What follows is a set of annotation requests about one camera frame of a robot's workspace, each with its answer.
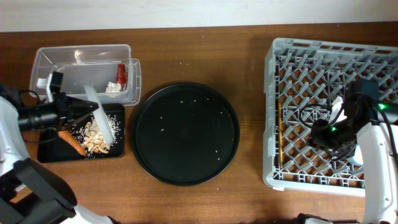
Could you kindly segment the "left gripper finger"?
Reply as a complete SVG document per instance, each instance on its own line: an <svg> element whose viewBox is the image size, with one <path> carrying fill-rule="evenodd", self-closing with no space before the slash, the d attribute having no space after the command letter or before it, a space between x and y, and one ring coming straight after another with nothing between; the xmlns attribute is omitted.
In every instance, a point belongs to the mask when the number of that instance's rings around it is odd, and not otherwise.
<svg viewBox="0 0 398 224"><path fill-rule="evenodd" d="M70 130L74 127L84 127L84 125L88 122L91 121L93 118L93 114L85 114L84 116L80 116L78 118L73 118L71 120L67 120L65 124L63 125L64 130Z"/></svg>
<svg viewBox="0 0 398 224"><path fill-rule="evenodd" d="M99 108L98 103L70 97L70 106L74 112L92 113Z"/></svg>

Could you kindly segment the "orange carrot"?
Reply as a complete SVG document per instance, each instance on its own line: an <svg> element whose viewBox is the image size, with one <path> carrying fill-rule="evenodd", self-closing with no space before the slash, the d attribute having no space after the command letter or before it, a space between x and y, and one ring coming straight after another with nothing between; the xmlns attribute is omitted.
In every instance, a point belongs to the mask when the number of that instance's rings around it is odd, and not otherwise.
<svg viewBox="0 0 398 224"><path fill-rule="evenodd" d="M58 136L69 143L80 155L86 156L83 146L72 136L70 131L59 131Z"/></svg>

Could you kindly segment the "rice and mushroom scraps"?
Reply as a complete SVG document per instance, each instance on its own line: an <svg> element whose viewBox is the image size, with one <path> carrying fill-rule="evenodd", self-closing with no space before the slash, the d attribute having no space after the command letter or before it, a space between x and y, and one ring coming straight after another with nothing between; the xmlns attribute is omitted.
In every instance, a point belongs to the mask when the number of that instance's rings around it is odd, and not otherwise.
<svg viewBox="0 0 398 224"><path fill-rule="evenodd" d="M85 150L85 159L118 157L120 152L123 151L123 149L119 148L122 144L122 123L120 122L118 115L114 113L107 114L106 116L113 134L113 141L110 144L106 144L104 135L100 131L94 116L86 118L82 122L74 125L70 130L72 136Z"/></svg>

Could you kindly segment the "grey plate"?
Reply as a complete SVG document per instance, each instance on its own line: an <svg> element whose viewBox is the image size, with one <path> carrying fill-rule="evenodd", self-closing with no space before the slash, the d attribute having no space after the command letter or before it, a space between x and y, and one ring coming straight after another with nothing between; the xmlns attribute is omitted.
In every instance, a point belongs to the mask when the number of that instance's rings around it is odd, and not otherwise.
<svg viewBox="0 0 398 224"><path fill-rule="evenodd" d="M94 102L98 109L94 110L93 116L97 122L99 131L103 134L103 139L107 145L111 145L114 139L111 126L108 123L108 117L104 112L103 106L97 95L97 92L92 86L84 86L84 90L88 101Z"/></svg>

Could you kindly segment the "blue cup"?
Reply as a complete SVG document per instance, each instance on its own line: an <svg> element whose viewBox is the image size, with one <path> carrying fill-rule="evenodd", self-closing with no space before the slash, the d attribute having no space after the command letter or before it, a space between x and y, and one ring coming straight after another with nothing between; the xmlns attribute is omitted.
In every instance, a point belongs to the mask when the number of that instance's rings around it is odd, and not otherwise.
<svg viewBox="0 0 398 224"><path fill-rule="evenodd" d="M355 145L355 148L351 153L349 153L349 155L346 157L346 160L354 166L363 165L363 157L360 146L358 144Z"/></svg>

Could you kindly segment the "white tissue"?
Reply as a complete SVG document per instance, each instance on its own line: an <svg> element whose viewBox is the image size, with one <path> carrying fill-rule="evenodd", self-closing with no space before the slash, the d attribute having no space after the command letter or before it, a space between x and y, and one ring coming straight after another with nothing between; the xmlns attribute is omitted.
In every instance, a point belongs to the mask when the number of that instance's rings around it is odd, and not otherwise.
<svg viewBox="0 0 398 224"><path fill-rule="evenodd" d="M122 86L120 83L113 83L113 82L109 82L105 92L106 93L117 93L120 92L122 90Z"/></svg>

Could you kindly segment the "wooden chopstick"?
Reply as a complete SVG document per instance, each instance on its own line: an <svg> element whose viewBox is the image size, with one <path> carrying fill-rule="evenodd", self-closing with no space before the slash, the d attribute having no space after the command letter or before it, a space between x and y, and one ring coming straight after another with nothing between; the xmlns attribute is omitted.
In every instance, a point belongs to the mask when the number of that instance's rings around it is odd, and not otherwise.
<svg viewBox="0 0 398 224"><path fill-rule="evenodd" d="M278 128L279 128L279 158L280 158L280 169L283 169L283 147L282 147L282 138L283 138L283 133L282 133L282 110L281 110L281 103L278 100Z"/></svg>

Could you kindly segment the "red snack wrapper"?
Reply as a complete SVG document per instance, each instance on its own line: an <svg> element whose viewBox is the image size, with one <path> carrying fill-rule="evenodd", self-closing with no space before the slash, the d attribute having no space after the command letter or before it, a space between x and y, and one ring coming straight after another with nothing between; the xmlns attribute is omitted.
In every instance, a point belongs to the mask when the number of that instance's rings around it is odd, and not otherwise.
<svg viewBox="0 0 398 224"><path fill-rule="evenodd" d="M116 74L116 84L120 84L121 91L127 87L127 71L124 64L119 64Z"/></svg>

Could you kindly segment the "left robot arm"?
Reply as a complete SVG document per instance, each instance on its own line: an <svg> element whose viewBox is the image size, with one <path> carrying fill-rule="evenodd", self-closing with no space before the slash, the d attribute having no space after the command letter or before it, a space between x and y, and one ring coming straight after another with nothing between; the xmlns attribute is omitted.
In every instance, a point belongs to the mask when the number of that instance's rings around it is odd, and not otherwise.
<svg viewBox="0 0 398 224"><path fill-rule="evenodd" d="M22 137L24 131L68 131L93 115L106 143L113 141L95 89L85 87L86 100L60 90L63 74L46 79L45 102L27 107L22 91L1 85L1 223L115 223L78 204L70 186L34 161Z"/></svg>

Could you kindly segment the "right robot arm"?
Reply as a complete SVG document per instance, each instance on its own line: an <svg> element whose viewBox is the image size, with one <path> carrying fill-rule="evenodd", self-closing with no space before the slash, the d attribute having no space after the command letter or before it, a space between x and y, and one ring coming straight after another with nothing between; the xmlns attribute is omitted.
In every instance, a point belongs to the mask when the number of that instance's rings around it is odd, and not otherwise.
<svg viewBox="0 0 398 224"><path fill-rule="evenodd" d="M356 80L331 121L316 120L308 145L336 160L360 149L365 186L364 223L397 223L397 104L379 100L379 84Z"/></svg>

